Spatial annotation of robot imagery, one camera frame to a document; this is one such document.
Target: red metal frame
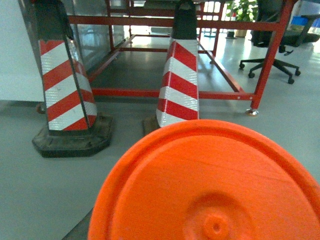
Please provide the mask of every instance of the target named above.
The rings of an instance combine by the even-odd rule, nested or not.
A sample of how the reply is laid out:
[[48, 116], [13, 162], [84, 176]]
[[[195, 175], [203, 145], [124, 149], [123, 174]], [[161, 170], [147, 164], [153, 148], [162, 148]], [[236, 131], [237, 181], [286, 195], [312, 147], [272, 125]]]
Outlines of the red metal frame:
[[[140, 37], [142, 35], [131, 35], [130, 38], [125, 41], [120, 47], [113, 46], [113, 33], [112, 25], [121, 26], [150, 26], [150, 27], [172, 27], [173, 16], [172, 10], [150, 10], [134, 7], [132, 1], [127, 4], [126, 9], [111, 9], [110, 1], [105, 0], [108, 15], [107, 16], [69, 16], [70, 23], [72, 24], [93, 24], [93, 25], [109, 25], [110, 29], [110, 42], [111, 44], [111, 54], [106, 62], [104, 62], [95, 72], [89, 76], [89, 80], [92, 82], [108, 65], [116, 58], [120, 52], [124, 51], [138, 51], [138, 52], [167, 52], [167, 49], [162, 48], [135, 48], [126, 47], [134, 37]], [[214, 92], [214, 91], [200, 91], [199, 97], [201, 99], [221, 99], [221, 100], [243, 100], [251, 101], [251, 108], [257, 109], [259, 107], [269, 73], [274, 62], [278, 47], [280, 45], [282, 36], [286, 29], [287, 22], [289, 20], [290, 13], [293, 6], [297, 0], [284, 0], [282, 6], [282, 13], [279, 22], [237, 22], [237, 21], [222, 21], [222, 10], [224, 5], [220, 5], [220, 10], [218, 13], [207, 13], [202, 11], [197, 12], [201, 17], [198, 20], [198, 28], [208, 28], [217, 29], [215, 42], [213, 50], [205, 50], [200, 44], [203, 50], [200, 50], [200, 54], [207, 54], [211, 59], [211, 63], [214, 64], [220, 73], [223, 75], [225, 80], [228, 82], [230, 87], [234, 92]], [[111, 16], [111, 13], [124, 13], [127, 16]], [[203, 20], [203, 16], [218, 16], [217, 21]], [[147, 17], [137, 17], [137, 16], [153, 16], [152, 18]], [[218, 40], [219, 40], [219, 29], [240, 29], [240, 30], [263, 30], [273, 32], [270, 45], [265, 56], [265, 61], [261, 70], [258, 83], [256, 85], [255, 91], [253, 93], [244, 92], [237, 81], [228, 73], [228, 71], [222, 66], [220, 62], [215, 59], [217, 52]], [[168, 37], [163, 35], [148, 35], [149, 37]], [[118, 96], [118, 97], [154, 97], [159, 96], [159, 90], [149, 90], [149, 89], [122, 89], [122, 88], [93, 88], [92, 92], [96, 96]]]

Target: white wall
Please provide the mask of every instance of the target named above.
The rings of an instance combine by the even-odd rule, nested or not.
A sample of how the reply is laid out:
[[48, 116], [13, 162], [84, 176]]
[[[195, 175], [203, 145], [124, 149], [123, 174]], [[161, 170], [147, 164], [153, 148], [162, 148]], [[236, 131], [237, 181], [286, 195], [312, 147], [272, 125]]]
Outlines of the white wall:
[[0, 16], [0, 100], [42, 102], [42, 79], [18, 0], [0, 0]]
[[302, 1], [299, 15], [320, 14], [320, 4], [310, 1]]

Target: plant pot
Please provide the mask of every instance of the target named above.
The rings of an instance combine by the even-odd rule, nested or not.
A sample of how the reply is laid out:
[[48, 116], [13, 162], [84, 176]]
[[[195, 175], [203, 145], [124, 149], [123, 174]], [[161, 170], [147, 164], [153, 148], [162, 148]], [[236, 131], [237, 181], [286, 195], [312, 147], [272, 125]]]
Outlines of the plant pot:
[[235, 30], [235, 36], [238, 38], [245, 38], [247, 35], [247, 30]]

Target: chair leg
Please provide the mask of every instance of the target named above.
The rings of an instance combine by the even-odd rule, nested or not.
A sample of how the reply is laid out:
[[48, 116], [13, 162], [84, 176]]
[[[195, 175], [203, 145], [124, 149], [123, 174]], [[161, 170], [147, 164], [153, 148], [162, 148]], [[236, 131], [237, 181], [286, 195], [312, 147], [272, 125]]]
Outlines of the chair leg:
[[284, 72], [285, 74], [289, 75], [290, 78], [292, 78], [293, 74], [288, 69], [286, 69], [278, 60], [274, 60], [273, 66], [275, 66], [281, 72]]
[[242, 63], [262, 63], [264, 60], [265, 60], [264, 58], [247, 59], [247, 60], [241, 60], [240, 64], [242, 64]]
[[264, 64], [264, 63], [261, 62], [261, 63], [259, 63], [258, 65], [254, 66], [253, 68], [251, 68], [251, 69], [250, 69], [250, 73], [252, 73], [254, 70], [261, 69], [263, 64]]
[[273, 66], [282, 71], [283, 73], [289, 75], [288, 84], [294, 84], [295, 80], [292, 79], [293, 74], [286, 69], [278, 60], [274, 60]]
[[297, 65], [293, 65], [293, 64], [290, 64], [288, 62], [281, 61], [281, 60], [278, 60], [278, 59], [275, 59], [274, 61], [278, 62], [280, 65], [282, 65], [284, 67], [288, 67], [288, 68], [293, 68], [293, 69], [299, 70], [299, 67]]

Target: black office chair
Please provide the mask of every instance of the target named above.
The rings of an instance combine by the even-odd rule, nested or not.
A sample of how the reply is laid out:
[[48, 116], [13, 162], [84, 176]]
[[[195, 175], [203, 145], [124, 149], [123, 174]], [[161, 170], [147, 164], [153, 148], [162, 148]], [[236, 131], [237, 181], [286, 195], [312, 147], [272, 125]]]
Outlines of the black office chair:
[[[258, 4], [258, 16], [257, 22], [276, 22], [278, 20], [281, 7], [282, 7], [282, 0], [257, 0]], [[284, 55], [287, 56], [291, 54], [293, 51], [286, 51], [286, 46], [298, 47], [304, 43], [313, 43], [317, 42], [320, 39], [320, 35], [308, 33], [310, 27], [312, 26], [313, 22], [320, 18], [320, 14], [317, 15], [302, 15], [301, 17], [307, 19], [307, 23], [305, 24], [302, 31], [293, 31], [287, 30], [281, 40], [279, 46], [279, 53], [285, 53]], [[270, 39], [272, 36], [272, 32], [270, 31], [252, 31], [252, 39], [253, 45], [259, 48], [267, 48], [270, 43]], [[248, 60], [241, 60], [240, 61], [240, 69], [245, 67], [244, 63], [259, 63], [255, 67], [250, 69], [248, 74], [249, 78], [253, 78], [255, 74], [253, 73], [254, 70], [262, 68], [264, 58], [260, 59], [248, 59]], [[299, 76], [301, 72], [299, 71], [299, 66], [280, 61], [275, 59], [273, 62], [273, 66], [277, 69], [281, 70], [285, 74], [289, 75], [289, 84], [293, 84], [295, 81], [293, 80], [293, 74], [286, 68], [294, 68], [295, 75]]]

